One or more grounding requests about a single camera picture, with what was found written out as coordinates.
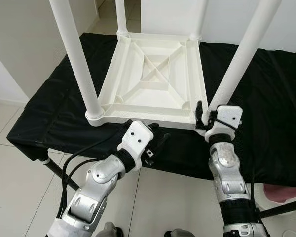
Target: white plastic bracket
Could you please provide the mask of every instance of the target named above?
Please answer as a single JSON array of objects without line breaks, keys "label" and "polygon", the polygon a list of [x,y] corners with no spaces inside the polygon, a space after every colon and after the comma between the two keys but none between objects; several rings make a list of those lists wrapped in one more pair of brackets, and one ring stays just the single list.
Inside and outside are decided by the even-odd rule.
[{"label": "white plastic bracket", "polygon": [[[234,128],[238,128],[242,115],[240,106],[221,105],[217,108],[217,120],[225,122]],[[209,142],[209,137],[215,134],[228,134],[231,139],[235,138],[235,131],[230,127],[215,121],[212,129],[205,133],[205,141]]]},{"label": "white plastic bracket", "polygon": [[142,122],[133,122],[122,138],[122,143],[117,146],[117,149],[125,149],[129,152],[135,161],[134,171],[142,167],[140,159],[145,147],[153,139],[153,133]]}]

